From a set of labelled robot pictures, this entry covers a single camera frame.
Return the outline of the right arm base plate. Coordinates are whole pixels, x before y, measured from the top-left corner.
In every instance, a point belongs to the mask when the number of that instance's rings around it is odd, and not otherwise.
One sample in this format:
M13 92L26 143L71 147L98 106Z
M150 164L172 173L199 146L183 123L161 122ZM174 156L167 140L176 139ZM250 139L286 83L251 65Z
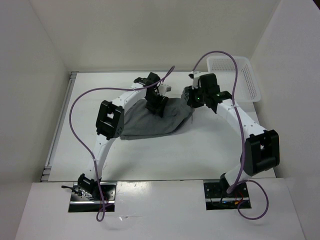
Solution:
M252 208L246 183L238 185L230 194L222 190L218 180L204 181L203 188L207 211Z

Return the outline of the grey shorts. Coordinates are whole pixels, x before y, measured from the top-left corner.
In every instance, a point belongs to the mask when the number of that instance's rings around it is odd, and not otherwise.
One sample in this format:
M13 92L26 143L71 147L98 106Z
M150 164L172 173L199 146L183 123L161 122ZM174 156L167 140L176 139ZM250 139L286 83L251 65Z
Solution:
M152 114L145 99L134 104L124 116L124 130L121 140L139 140L169 136L180 130L192 117L194 109L187 105L189 95L182 93L180 98L169 98L163 117Z

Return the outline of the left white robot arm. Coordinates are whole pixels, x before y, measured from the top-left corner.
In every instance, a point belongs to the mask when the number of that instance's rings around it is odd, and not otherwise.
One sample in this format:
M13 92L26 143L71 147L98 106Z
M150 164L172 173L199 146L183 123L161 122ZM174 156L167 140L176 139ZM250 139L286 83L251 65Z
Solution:
M151 72L146 78L138 77L131 88L112 101L104 100L100 104L96 119L96 142L90 152L93 162L77 180L78 196L89 200L100 200L99 182L110 148L116 138L120 137L125 128L125 114L139 100L145 99L147 109L153 114L163 116L168 102L167 92L171 87L162 83L160 77Z

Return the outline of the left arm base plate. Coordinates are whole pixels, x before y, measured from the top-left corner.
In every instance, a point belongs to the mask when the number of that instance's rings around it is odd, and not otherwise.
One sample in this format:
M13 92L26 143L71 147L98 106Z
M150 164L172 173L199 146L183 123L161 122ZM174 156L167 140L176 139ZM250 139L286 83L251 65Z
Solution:
M69 213L97 213L103 207L99 190L92 196L90 193L80 189L77 183L73 184L73 189L69 201ZM114 212L117 183L102 182L101 189L106 205L105 211Z

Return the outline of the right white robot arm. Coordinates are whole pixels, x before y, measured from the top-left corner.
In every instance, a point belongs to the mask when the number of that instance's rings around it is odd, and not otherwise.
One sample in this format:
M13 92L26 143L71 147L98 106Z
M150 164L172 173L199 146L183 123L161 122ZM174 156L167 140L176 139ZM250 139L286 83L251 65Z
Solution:
M192 84L185 87L187 105L203 106L224 119L241 137L240 163L220 177L219 191L230 197L241 181L268 171L280 163L279 135L256 123L233 99L228 91L221 91L213 73L191 72Z

